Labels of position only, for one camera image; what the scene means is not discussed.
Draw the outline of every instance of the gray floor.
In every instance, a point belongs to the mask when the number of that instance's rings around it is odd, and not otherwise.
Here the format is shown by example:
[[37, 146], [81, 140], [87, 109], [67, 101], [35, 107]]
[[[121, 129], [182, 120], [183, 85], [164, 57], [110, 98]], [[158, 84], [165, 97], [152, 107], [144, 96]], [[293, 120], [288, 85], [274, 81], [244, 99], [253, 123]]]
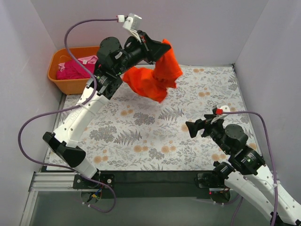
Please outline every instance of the gray floor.
[[[31, 226], [229, 226], [239, 202], [221, 207], [194, 198], [118, 199], [108, 214], [76, 202], [79, 192], [39, 192]], [[101, 200], [109, 207], [112, 200]], [[235, 226], [267, 226], [268, 221], [244, 201]]]

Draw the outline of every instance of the plastic container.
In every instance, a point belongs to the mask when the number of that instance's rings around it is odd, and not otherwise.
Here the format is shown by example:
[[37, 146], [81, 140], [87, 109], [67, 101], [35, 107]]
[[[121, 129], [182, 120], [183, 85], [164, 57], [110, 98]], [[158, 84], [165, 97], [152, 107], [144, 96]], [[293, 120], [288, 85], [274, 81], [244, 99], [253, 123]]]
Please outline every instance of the plastic container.
[[[99, 50], [99, 46], [70, 48], [70, 50], [71, 53], [76, 58], [82, 58], [82, 57], [96, 55], [97, 51]], [[70, 60], [71, 57], [65, 48], [57, 51], [53, 55], [49, 66], [48, 78], [51, 81], [53, 81], [64, 94], [67, 95], [82, 94], [88, 79], [68, 79], [68, 80], [56, 79], [58, 64], [65, 63]]]

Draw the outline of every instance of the robotic arm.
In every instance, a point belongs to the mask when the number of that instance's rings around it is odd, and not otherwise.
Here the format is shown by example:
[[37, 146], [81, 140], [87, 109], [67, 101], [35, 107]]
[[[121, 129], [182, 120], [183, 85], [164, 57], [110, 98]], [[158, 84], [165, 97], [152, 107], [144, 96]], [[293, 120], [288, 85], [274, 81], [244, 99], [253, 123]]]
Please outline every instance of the robotic arm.
[[203, 129], [202, 137], [210, 136], [213, 141], [230, 155], [227, 162], [214, 162], [213, 177], [237, 191], [254, 205], [267, 219], [274, 209], [275, 186], [278, 188], [277, 226], [301, 226], [301, 205], [282, 187], [274, 185], [273, 175], [264, 159], [246, 145], [248, 136], [241, 126], [230, 124], [223, 127], [229, 107], [217, 106], [213, 114], [204, 115], [205, 120], [186, 122], [191, 138]]
[[[118, 19], [119, 22], [124, 22], [123, 27], [133, 36], [127, 39], [124, 48], [115, 37], [108, 37], [100, 43], [94, 70], [97, 83], [94, 84], [92, 79], [88, 80], [77, 103], [81, 107], [71, 112], [52, 133], [46, 132], [43, 136], [52, 151], [87, 178], [93, 178], [98, 169], [87, 159], [86, 152], [77, 146], [84, 129], [120, 87], [121, 74], [142, 60], [153, 64], [171, 48], [170, 45], [152, 40], [145, 32], [138, 30], [141, 17], [129, 14], [127, 17], [119, 15]], [[92, 94], [94, 86], [97, 92], [83, 105]]]

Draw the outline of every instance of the white wall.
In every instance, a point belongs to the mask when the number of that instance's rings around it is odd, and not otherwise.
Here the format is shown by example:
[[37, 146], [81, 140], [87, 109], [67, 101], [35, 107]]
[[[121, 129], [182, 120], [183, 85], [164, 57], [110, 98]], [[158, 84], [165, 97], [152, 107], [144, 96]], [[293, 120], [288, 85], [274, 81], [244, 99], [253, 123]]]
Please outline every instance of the white wall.
[[[58, 108], [60, 91], [47, 79], [55, 46], [30, 0], [0, 0], [0, 225], [19, 224], [34, 170], [17, 145], [17, 133], [30, 117]], [[43, 160], [42, 135], [53, 117], [29, 125], [23, 144], [31, 157]]]
[[[301, 1], [269, 0], [237, 62], [247, 108], [268, 125], [283, 186], [301, 202]], [[254, 120], [267, 157], [262, 126]]]
[[[229, 65], [236, 61], [268, 0], [32, 0], [57, 48], [74, 23], [135, 13], [140, 29], [171, 41], [179, 63]], [[115, 22], [82, 25], [70, 46], [99, 45], [108, 36], [124, 43], [128, 34]]]

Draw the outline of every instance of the table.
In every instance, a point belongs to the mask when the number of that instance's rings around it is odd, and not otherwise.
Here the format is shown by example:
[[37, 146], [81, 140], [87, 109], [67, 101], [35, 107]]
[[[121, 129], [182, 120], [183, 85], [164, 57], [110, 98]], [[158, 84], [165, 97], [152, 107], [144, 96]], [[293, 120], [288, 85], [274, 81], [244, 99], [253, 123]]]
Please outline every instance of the table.
[[[191, 139], [186, 121], [211, 113], [225, 102], [231, 111], [245, 110], [232, 67], [183, 66], [177, 88], [169, 89], [160, 104], [140, 97], [123, 83], [85, 129], [79, 147], [100, 170], [212, 170], [214, 161], [228, 156], [208, 137]], [[67, 96], [64, 108], [80, 95]], [[68, 113], [58, 116], [62, 123]], [[257, 141], [247, 114], [229, 115], [224, 125], [242, 126], [248, 144], [257, 151]], [[48, 150], [46, 162], [66, 165]], [[47, 170], [65, 170], [47, 167]]]

